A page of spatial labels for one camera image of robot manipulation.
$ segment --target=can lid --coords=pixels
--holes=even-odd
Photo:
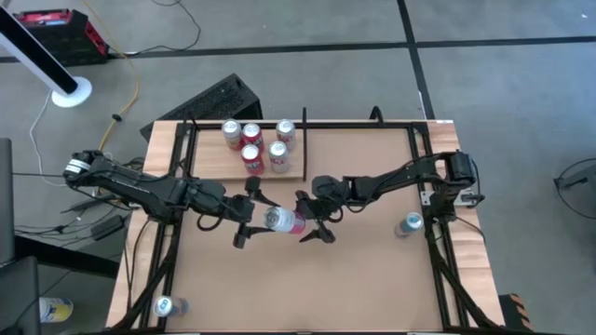
[[[226,133],[235,133],[239,128],[240,124],[235,119],[227,119],[222,125],[222,130]]]
[[[244,129],[242,131],[244,132],[245,136],[255,137],[259,134],[259,131],[261,131],[261,129],[259,128],[259,125],[247,124],[246,126],[244,126]]]
[[[269,153],[273,156],[281,156],[286,154],[288,148],[286,147],[286,143],[282,141],[274,141],[269,145]]]
[[[409,213],[406,216],[408,225],[412,228],[418,229],[422,226],[422,216],[416,212]]]
[[[278,209],[271,207],[264,213],[264,225],[269,229],[273,229],[278,225],[279,213]]]
[[[169,297],[159,297],[154,305],[154,312],[157,316],[168,316],[173,308],[172,300]]]
[[[254,159],[259,155],[259,148],[256,145],[245,145],[242,148],[242,157],[244,159]]]
[[[287,133],[291,132],[294,129],[294,123],[288,119],[282,119],[278,122],[278,130]]]

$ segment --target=wooden table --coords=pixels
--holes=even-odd
[[[337,122],[337,120],[311,120],[310,122]],[[351,122],[363,122],[361,120],[355,120]],[[201,121],[201,123],[217,123],[217,121]],[[163,175],[169,170],[169,161],[172,153],[172,147],[174,142],[174,133],[177,126],[177,122],[174,121],[158,121],[155,123],[152,139],[149,143],[147,156],[145,158],[144,172],[153,175]],[[459,149],[459,142],[455,133],[454,123],[452,121],[428,121],[427,127],[429,130],[429,138],[434,153],[448,152]],[[472,222],[480,226],[476,211],[473,209],[458,209],[457,215],[462,219]],[[146,215],[137,211],[133,214],[129,234],[127,237],[127,252],[129,257],[132,257],[132,249],[135,241],[139,235],[142,225],[146,221]],[[157,225],[150,223],[145,229],[139,241],[139,248],[136,255],[135,261],[135,276],[132,283],[132,298],[133,300],[141,293],[147,282],[147,276],[149,272],[149,264],[152,258],[153,247],[156,239],[156,228]],[[457,262],[458,272],[460,280],[467,292],[471,295],[474,301],[480,306],[480,308],[497,324],[504,324],[503,316],[501,313],[498,296],[494,287],[493,275],[491,272],[490,263],[486,254],[486,248],[483,244],[481,236],[466,227],[465,224],[455,221],[450,225],[451,238],[454,246],[454,255]],[[254,238],[249,243],[258,243],[258,239]],[[115,284],[114,296],[112,304],[108,314],[106,326],[110,327],[119,321],[126,312],[126,300],[127,300],[127,280],[126,270],[124,268],[125,262],[120,263],[120,271]],[[177,267],[176,276],[180,275],[179,267]],[[447,292],[449,312],[451,316],[451,322],[453,325],[457,324],[457,313],[455,310],[454,295],[450,290],[449,284],[445,281],[444,286]],[[150,325],[154,325],[156,319],[154,317],[150,320]],[[428,326],[420,326],[414,324],[417,330],[440,330],[436,324]],[[186,327],[175,330],[191,330]]]

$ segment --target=white cable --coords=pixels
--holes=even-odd
[[[47,109],[47,104],[49,103],[49,97],[52,95],[52,90],[50,90],[47,94],[47,98],[46,98],[46,102],[44,103],[44,107],[41,108],[41,112],[39,112],[39,115],[37,116],[37,118],[35,119],[33,125],[31,126],[31,129],[29,129],[29,137],[31,138],[31,142],[34,144],[34,148],[35,148],[35,153],[37,154],[37,165],[39,166],[39,174],[41,174],[41,178],[44,180],[44,182],[46,184],[52,185],[52,186],[56,186],[56,187],[65,187],[66,184],[57,184],[54,182],[51,182],[49,180],[46,179],[46,177],[44,177],[44,167],[43,167],[43,163],[42,163],[42,159],[41,159],[41,154],[39,153],[39,149],[37,148],[37,142],[35,141],[35,136],[34,136],[34,129],[37,126],[37,122],[39,121],[39,119],[41,118],[41,116],[44,114],[44,112]]]

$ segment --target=soda can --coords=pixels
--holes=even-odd
[[[69,299],[39,298],[39,321],[56,323],[68,319],[75,305]]]
[[[242,149],[242,126],[235,119],[227,119],[222,124],[222,133],[227,146],[232,150]]]
[[[244,144],[252,144],[259,147],[261,152],[264,150],[263,132],[259,125],[247,124],[242,129],[242,140]]]
[[[406,215],[400,223],[395,227],[395,235],[400,238],[405,238],[413,232],[419,230],[423,226],[422,215],[412,212]]]
[[[282,141],[274,141],[269,145],[269,160],[271,169],[277,173],[288,172],[290,169],[290,153]]]
[[[244,167],[251,175],[257,176],[263,173],[263,158],[259,147],[256,145],[249,144],[242,148],[242,160],[244,161]]]
[[[271,207],[264,213],[264,225],[276,232],[300,234],[305,230],[305,217],[293,210]]]
[[[188,312],[188,301],[182,298],[161,296],[154,303],[153,312],[159,317],[185,315]]]
[[[296,126],[291,120],[282,119],[276,126],[278,140],[286,143],[288,150],[292,151],[296,146]]]

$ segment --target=gray carpet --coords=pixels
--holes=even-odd
[[[90,2],[126,51],[157,44],[183,47],[196,33],[178,7],[146,0]],[[590,0],[406,2],[420,41],[596,34],[596,5]],[[193,48],[405,40],[392,0],[184,3],[202,28]],[[79,0],[20,0],[8,9],[56,7],[88,12]],[[575,161],[596,156],[590,137],[596,127],[594,44],[451,47],[424,49],[420,55],[436,116],[455,120],[463,149],[481,170],[487,200],[479,213],[498,292],[520,294],[536,330],[593,333],[596,222],[566,208],[552,179]],[[313,118],[365,118],[374,105],[386,118],[422,118],[406,49],[142,59],[134,64],[142,79],[141,98],[106,147],[121,161],[144,155],[140,127],[230,73],[261,98],[266,118],[299,117],[302,107]],[[122,60],[70,71],[88,78],[94,92],[71,110],[50,103],[36,130],[46,173],[61,173],[72,152],[96,148],[110,115],[133,92],[132,74]],[[0,64],[0,136],[13,140],[16,171],[37,171],[28,131],[46,95],[47,87],[22,65]],[[59,211],[82,199],[33,177],[15,178],[15,196],[17,224],[45,227],[69,221],[72,215]],[[596,215],[595,195],[586,187],[565,196]],[[82,221],[108,209],[98,208]],[[121,251],[122,234],[69,248],[109,257]],[[47,274],[42,289],[62,274],[45,267],[40,271]],[[103,278],[68,275],[48,296],[73,299],[74,314],[65,323],[45,325],[44,332],[100,329],[113,285]]]

